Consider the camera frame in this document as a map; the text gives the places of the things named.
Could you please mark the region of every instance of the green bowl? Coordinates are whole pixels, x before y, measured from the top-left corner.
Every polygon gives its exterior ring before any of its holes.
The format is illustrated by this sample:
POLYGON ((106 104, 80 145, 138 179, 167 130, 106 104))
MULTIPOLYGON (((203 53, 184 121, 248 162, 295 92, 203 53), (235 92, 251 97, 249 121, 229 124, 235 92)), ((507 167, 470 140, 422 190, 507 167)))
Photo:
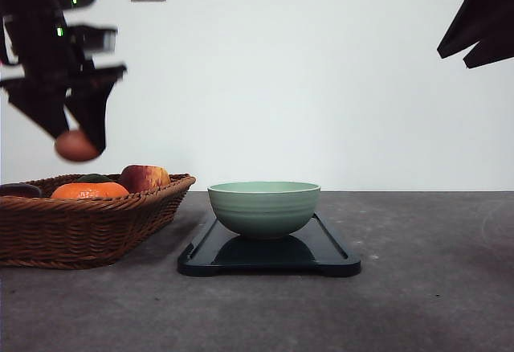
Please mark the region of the green bowl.
POLYGON ((252 239, 276 239, 312 218, 320 187, 302 182, 238 182, 211 186, 210 204, 227 229, 252 239))

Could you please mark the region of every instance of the dark fruit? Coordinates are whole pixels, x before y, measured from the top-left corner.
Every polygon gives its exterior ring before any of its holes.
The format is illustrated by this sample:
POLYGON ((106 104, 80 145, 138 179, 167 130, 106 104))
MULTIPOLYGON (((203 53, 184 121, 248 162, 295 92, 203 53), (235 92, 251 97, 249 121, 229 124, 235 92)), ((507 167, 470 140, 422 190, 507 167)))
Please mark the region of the dark fruit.
POLYGON ((102 174, 86 174, 74 181, 74 183, 106 183, 114 182, 111 178, 102 174))
POLYGON ((0 186, 0 197, 25 197, 25 198, 41 198, 43 192, 41 189, 28 183, 6 183, 0 186))

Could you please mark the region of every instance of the basket rim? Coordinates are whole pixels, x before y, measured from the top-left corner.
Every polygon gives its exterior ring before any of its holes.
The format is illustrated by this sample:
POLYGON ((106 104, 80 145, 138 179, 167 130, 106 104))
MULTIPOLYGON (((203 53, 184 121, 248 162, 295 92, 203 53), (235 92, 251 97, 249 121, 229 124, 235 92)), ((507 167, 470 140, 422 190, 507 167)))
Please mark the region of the basket rim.
MULTIPOLYGON (((59 178, 66 177, 79 177, 82 174, 68 174, 68 175, 59 175, 53 178, 43 178, 34 181, 28 182, 20 182, 20 183, 35 183, 35 182, 52 182, 59 178)), ((107 174, 107 177, 116 177, 119 174, 107 174)), ((65 207, 65 206, 73 206, 77 207, 94 207, 98 205, 105 205, 106 203, 112 204, 125 204, 125 203, 143 203, 149 202, 151 200, 158 200, 165 198, 168 195, 176 194, 180 191, 187 190, 191 185, 196 182, 196 178, 191 176, 190 174, 170 174, 169 175, 171 183, 166 186, 158 186, 153 189, 140 191, 137 193, 131 193, 128 195, 123 195, 120 197, 95 197, 95 198, 84 198, 84 199, 53 199, 48 197, 42 198, 26 198, 19 197, 13 195, 4 195, 0 196, 0 207, 5 205, 5 203, 12 203, 13 205, 23 206, 25 208, 34 206, 36 203, 38 205, 47 205, 47 206, 57 206, 57 207, 65 207)))

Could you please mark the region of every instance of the bowl rim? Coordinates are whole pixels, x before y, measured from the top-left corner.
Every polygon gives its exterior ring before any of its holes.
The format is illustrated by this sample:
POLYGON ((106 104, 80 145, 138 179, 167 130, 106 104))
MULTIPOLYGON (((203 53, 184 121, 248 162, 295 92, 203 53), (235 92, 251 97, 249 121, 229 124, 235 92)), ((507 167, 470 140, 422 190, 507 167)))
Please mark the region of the bowl rim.
POLYGON ((208 186, 208 191, 214 191, 216 193, 227 193, 227 194, 290 194, 290 193, 303 193, 307 191, 316 191, 320 190, 321 186, 315 183, 310 182, 294 182, 294 181, 247 181, 247 182, 226 182, 219 183, 217 185, 208 186), (249 184, 249 183, 292 183, 297 185, 307 186, 305 188, 301 188, 298 190, 284 190, 284 191, 233 191, 233 190, 219 190, 215 189, 215 187, 219 186, 227 186, 227 185, 241 185, 241 184, 249 184))

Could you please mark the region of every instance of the red apple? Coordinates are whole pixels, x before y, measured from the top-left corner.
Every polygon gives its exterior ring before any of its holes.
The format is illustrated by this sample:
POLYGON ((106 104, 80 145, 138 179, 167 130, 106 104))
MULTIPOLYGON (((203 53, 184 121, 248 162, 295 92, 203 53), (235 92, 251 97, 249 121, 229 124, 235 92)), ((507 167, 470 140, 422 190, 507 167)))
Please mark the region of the red apple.
POLYGON ((169 185, 169 175, 165 169, 159 166, 130 165, 123 169, 118 183, 129 193, 139 193, 169 185))

